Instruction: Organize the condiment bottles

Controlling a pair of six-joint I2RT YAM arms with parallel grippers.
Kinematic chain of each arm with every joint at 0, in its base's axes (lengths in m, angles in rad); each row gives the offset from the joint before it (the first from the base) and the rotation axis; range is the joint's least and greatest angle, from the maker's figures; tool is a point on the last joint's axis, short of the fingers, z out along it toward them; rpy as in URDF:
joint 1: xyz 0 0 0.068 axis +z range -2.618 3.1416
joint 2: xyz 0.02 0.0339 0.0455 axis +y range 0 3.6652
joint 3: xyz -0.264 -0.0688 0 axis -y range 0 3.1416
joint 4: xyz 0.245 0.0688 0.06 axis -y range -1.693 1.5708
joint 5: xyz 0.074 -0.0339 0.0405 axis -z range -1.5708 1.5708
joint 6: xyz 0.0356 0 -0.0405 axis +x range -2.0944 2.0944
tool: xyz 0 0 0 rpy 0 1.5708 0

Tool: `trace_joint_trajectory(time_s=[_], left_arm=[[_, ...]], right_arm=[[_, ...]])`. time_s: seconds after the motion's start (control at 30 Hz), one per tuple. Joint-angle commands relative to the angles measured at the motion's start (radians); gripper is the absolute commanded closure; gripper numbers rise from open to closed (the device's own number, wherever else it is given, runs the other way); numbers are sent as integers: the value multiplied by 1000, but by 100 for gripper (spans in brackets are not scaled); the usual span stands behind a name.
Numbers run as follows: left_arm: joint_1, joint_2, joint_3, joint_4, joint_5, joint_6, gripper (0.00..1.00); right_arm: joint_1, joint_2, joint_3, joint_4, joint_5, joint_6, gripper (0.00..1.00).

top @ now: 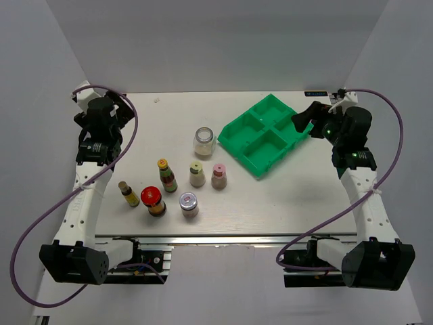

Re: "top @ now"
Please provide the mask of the green label sauce bottle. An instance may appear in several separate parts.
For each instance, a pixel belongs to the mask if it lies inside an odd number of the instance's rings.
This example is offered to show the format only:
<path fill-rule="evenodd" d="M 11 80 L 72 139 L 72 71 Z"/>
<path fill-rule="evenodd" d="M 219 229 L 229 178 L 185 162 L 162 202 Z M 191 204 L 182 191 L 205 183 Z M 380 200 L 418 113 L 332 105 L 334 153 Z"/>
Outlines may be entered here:
<path fill-rule="evenodd" d="M 169 167 L 166 159 L 161 158 L 157 162 L 159 169 L 160 181 L 163 188 L 168 193 L 173 193 L 177 190 L 177 181 L 172 169 Z"/>

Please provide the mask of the clear glass jar white powder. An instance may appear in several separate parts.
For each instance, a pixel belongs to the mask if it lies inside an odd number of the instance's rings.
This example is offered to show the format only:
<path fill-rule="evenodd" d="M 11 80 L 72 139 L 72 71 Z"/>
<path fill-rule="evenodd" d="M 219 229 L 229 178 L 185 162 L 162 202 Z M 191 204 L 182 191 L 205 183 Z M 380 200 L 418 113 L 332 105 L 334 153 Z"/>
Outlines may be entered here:
<path fill-rule="evenodd" d="M 210 158 L 215 150 L 216 138 L 209 127 L 200 127 L 196 130 L 193 139 L 194 153 L 200 158 Z"/>

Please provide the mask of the small yellow label bottle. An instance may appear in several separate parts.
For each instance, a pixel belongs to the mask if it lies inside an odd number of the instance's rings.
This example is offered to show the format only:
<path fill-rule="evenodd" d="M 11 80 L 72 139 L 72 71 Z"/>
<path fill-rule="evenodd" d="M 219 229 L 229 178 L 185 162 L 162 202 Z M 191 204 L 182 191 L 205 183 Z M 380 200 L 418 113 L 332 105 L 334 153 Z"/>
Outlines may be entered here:
<path fill-rule="evenodd" d="M 139 205 L 139 199 L 137 195 L 134 193 L 132 188 L 127 184 L 127 182 L 120 181 L 118 183 L 118 188 L 130 207 L 137 207 Z"/>

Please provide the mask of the red lid sauce jar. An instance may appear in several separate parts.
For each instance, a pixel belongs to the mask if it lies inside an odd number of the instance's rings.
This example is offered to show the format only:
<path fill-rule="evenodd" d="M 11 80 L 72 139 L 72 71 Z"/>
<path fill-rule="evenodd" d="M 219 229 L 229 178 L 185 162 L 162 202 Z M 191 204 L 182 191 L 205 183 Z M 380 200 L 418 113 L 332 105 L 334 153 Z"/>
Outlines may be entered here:
<path fill-rule="evenodd" d="M 153 217 L 161 217 L 166 212 L 166 205 L 161 192 L 155 186 L 148 186 L 141 192 L 141 201 L 147 207 L 148 213 Z"/>

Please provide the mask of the yellow cap spice shaker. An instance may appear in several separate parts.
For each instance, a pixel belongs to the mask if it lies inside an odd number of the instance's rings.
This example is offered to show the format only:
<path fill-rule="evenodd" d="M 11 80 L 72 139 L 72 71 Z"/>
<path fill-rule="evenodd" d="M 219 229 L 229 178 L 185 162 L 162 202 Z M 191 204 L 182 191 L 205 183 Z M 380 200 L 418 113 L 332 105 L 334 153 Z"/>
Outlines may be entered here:
<path fill-rule="evenodd" d="M 202 187 L 205 182 L 205 174 L 203 171 L 202 163 L 199 161 L 193 161 L 189 166 L 189 182 L 195 188 Z"/>

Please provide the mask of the pink cap spice shaker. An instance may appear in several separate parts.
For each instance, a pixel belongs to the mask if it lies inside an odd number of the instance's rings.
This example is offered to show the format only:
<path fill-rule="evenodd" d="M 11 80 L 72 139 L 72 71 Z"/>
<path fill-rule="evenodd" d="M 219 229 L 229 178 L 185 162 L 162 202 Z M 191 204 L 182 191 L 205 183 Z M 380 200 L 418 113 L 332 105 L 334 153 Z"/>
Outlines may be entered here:
<path fill-rule="evenodd" d="M 227 174 L 224 164 L 218 163 L 213 166 L 211 184 L 212 187 L 216 190 L 222 190 L 226 187 Z"/>

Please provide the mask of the silver lid spice jar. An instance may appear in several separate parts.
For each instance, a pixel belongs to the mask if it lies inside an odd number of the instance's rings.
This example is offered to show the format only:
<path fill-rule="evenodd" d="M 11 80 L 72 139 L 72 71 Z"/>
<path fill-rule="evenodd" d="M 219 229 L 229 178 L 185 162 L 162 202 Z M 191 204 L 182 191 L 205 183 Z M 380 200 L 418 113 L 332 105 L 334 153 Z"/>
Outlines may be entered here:
<path fill-rule="evenodd" d="M 193 218 L 199 212 L 197 196 L 192 192 L 185 192 L 179 197 L 179 205 L 184 217 Z"/>

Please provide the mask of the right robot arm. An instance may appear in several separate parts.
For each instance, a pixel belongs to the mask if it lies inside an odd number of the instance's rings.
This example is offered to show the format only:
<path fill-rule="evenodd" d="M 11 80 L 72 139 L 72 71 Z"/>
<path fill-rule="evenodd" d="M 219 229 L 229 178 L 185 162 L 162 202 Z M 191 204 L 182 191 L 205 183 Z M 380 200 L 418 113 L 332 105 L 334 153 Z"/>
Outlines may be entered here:
<path fill-rule="evenodd" d="M 332 236 L 315 236 L 305 252 L 287 251 L 283 260 L 302 271 L 336 269 L 347 287 L 396 291 L 415 260 L 415 251 L 401 242 L 378 189 L 383 181 L 377 178 L 375 158 L 366 146 L 370 111 L 358 105 L 355 90 L 339 89 L 336 98 L 333 105 L 314 101 L 292 122 L 298 132 L 311 123 L 310 136 L 332 145 L 332 164 L 350 201 L 357 243 L 349 247 Z"/>

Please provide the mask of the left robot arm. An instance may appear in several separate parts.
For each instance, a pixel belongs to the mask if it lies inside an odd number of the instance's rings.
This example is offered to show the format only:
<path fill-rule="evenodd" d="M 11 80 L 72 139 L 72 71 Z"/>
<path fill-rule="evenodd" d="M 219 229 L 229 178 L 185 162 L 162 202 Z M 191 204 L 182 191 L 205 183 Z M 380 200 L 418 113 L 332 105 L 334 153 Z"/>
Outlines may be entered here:
<path fill-rule="evenodd" d="M 121 130 L 135 115 L 117 93 L 106 90 L 100 95 L 87 81 L 72 99 L 82 110 L 74 117 L 81 127 L 74 194 L 52 244 L 42 245 L 39 259 L 56 282 L 99 285 L 118 265 L 135 270 L 143 262 L 132 240 L 98 242 L 95 237 L 104 192 L 124 153 Z"/>

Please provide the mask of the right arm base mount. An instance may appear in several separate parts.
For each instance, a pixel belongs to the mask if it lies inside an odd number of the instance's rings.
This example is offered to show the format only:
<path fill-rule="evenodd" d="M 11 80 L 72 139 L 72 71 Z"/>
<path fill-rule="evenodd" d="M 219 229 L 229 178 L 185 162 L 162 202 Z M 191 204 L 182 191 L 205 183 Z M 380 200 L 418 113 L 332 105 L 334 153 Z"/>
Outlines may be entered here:
<path fill-rule="evenodd" d="M 330 236 L 313 236 L 307 240 L 306 248 L 285 250 L 278 260 L 278 264 L 283 266 L 285 288 L 345 286 L 341 273 L 317 256 L 319 241 L 327 239 L 337 240 Z"/>

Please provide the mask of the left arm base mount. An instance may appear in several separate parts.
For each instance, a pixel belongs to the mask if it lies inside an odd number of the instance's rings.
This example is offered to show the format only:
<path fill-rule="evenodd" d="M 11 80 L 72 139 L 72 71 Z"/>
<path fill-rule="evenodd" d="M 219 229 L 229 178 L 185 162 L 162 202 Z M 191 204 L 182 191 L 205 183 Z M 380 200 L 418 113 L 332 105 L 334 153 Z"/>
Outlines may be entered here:
<path fill-rule="evenodd" d="M 138 238 L 115 238 L 133 243 L 132 257 L 111 269 L 104 284 L 163 284 L 168 278 L 173 246 L 140 243 Z"/>

